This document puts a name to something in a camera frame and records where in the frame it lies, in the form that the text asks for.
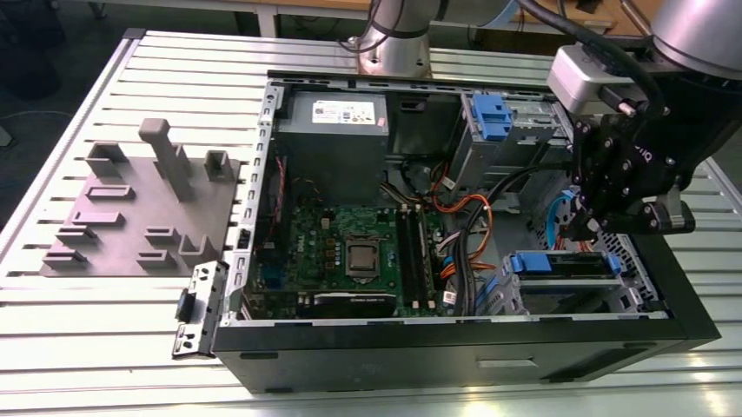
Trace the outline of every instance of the motherboard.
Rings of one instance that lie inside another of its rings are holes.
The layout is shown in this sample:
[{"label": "motherboard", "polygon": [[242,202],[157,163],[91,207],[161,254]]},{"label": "motherboard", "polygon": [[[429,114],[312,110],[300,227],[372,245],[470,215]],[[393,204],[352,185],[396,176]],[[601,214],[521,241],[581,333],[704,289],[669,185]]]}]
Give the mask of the motherboard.
[{"label": "motherboard", "polygon": [[288,261],[261,265],[265,290],[251,293],[253,315],[440,315],[438,213],[421,207],[300,206],[290,221]]}]

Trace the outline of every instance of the cpu socket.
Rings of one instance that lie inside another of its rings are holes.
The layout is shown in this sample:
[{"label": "cpu socket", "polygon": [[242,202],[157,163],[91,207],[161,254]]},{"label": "cpu socket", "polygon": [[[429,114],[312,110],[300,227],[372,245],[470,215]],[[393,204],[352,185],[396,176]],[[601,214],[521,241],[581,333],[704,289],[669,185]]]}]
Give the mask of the cpu socket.
[{"label": "cpu socket", "polygon": [[346,239],[346,275],[360,284],[369,284],[382,273],[380,239],[353,235]]}]

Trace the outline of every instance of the green motherboard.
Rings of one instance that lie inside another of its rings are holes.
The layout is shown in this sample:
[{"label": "green motherboard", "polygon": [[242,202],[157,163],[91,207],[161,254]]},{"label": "green motherboard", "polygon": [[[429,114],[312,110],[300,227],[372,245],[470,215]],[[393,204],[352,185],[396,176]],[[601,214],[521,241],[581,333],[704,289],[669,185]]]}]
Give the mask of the green motherboard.
[{"label": "green motherboard", "polygon": [[[344,292],[394,295],[397,316],[440,315],[438,260],[429,236],[440,233],[441,218],[420,208],[414,216],[416,233],[400,232],[408,215],[393,208],[296,208],[288,263],[283,268],[261,265],[266,318],[297,318],[302,294]],[[412,235],[417,248],[401,248],[410,239],[400,233]],[[408,267],[412,252],[418,256],[416,274]],[[420,282],[410,282],[410,275]]]}]

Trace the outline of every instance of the floor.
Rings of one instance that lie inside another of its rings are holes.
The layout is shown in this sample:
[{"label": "floor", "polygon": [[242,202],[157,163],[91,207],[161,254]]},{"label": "floor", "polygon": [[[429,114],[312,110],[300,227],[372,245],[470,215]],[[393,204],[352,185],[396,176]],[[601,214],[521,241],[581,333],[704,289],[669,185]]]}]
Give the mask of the floor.
[{"label": "floor", "polygon": [[[49,51],[62,79],[59,91],[50,97],[27,102],[0,89],[0,126],[14,137],[11,146],[0,148],[0,228],[5,226],[34,176],[47,159],[65,131],[70,117],[57,114],[33,114],[7,118],[27,111],[55,111],[73,115],[94,85],[109,61],[125,30],[131,27],[238,35],[235,15],[226,11],[167,9],[159,7],[107,6],[109,17],[95,20],[86,3],[61,2],[58,12],[67,41]],[[257,33],[251,16],[242,16],[243,33]],[[336,40],[362,32],[364,21],[330,18],[283,17],[282,36],[304,39]],[[470,49],[465,28],[434,27],[432,46]],[[733,182],[742,186],[742,135],[720,152],[719,161]]]}]

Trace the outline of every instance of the power supply label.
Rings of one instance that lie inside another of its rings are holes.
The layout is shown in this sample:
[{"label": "power supply label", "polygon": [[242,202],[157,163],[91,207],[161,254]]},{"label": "power supply label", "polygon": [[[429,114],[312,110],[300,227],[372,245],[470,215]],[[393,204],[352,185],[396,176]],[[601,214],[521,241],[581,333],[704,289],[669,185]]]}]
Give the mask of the power supply label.
[{"label": "power supply label", "polygon": [[313,123],[376,124],[374,103],[317,101]]}]

